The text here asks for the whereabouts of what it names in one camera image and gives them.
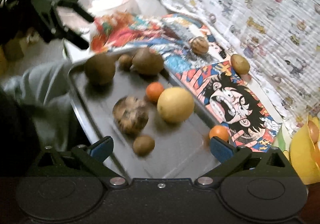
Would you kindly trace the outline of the grey sleeve forearm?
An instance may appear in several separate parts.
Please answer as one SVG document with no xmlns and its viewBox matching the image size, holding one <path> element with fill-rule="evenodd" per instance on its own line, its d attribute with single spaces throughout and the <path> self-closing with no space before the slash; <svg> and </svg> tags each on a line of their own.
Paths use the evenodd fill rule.
<svg viewBox="0 0 320 224">
<path fill-rule="evenodd" d="M 75 115 L 69 96 L 67 60 L 41 64 L 1 85 L 1 94 L 26 112 L 42 146 L 65 151 L 71 144 Z"/>
</svg>

